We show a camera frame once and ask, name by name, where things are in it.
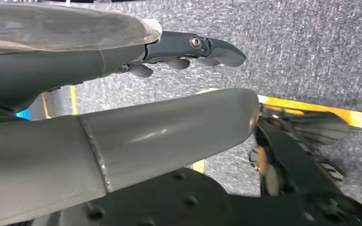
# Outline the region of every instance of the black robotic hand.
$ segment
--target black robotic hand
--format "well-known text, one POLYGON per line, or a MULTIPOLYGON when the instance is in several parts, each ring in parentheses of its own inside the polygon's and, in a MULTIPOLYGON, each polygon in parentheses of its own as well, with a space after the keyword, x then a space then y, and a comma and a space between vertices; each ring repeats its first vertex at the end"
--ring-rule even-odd
POLYGON ((192 33, 164 31, 160 40, 146 44, 145 53, 138 59, 122 65, 117 73, 130 72, 146 78, 153 70, 144 64, 164 63, 183 70, 189 67, 189 59, 197 59, 207 66, 237 67, 246 60, 245 54, 226 41, 203 38, 192 33))

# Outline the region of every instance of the gray metal tube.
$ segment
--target gray metal tube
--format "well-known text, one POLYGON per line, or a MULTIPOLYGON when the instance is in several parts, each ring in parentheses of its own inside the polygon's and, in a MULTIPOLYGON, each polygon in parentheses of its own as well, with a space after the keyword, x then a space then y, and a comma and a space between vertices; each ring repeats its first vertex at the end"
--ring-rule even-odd
POLYGON ((107 189, 115 191, 242 143, 258 115, 255 92, 225 89, 86 114, 80 120, 107 189))
POLYGON ((0 226, 225 151, 249 137, 258 114, 253 91, 226 89, 80 116, 2 122, 0 226))

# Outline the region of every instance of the metal screw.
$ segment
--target metal screw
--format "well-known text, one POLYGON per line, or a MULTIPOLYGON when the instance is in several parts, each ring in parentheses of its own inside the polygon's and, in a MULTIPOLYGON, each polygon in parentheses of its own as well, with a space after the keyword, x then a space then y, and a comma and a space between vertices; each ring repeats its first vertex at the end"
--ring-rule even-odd
POLYGON ((192 35, 189 39, 189 43, 193 48, 201 48, 202 47, 202 40, 200 37, 196 35, 192 35))
POLYGON ((120 73, 127 72, 128 70, 129 70, 129 66, 128 66, 128 65, 121 65, 121 66, 119 67, 118 71, 115 72, 115 73, 120 74, 120 73))

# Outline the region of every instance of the screw hole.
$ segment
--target screw hole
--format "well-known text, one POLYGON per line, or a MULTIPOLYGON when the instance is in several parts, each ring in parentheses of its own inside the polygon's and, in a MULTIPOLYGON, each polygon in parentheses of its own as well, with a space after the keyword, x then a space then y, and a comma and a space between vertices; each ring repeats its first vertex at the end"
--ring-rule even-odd
POLYGON ((193 208, 197 205, 197 200, 194 196, 190 196, 185 199, 184 204, 188 208, 193 208))
POLYGON ((176 180, 185 180, 186 176, 183 173, 179 173, 179 174, 174 175, 174 178, 176 180))
POLYGON ((105 212, 100 210, 93 210, 88 214, 88 219, 90 220, 101 220, 105 216, 105 212))

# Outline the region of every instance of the gray carpet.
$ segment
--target gray carpet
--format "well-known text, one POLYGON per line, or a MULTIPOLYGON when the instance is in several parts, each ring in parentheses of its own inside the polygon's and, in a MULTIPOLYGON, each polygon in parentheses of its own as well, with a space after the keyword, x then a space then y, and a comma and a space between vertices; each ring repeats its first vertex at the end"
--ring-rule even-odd
MULTIPOLYGON (((245 87, 258 94, 362 111, 362 2, 356 0, 147 0, 116 4, 122 12, 160 21, 241 48, 238 68, 197 62, 183 71, 154 65, 148 79, 112 75, 77 86, 80 113, 195 94, 210 87, 245 87)), ((67 88, 53 93, 57 114, 68 109, 67 88)), ((251 141, 208 160, 206 173, 231 193, 258 195, 249 167, 251 141)), ((323 148, 346 173, 344 191, 362 202, 362 129, 323 148)))

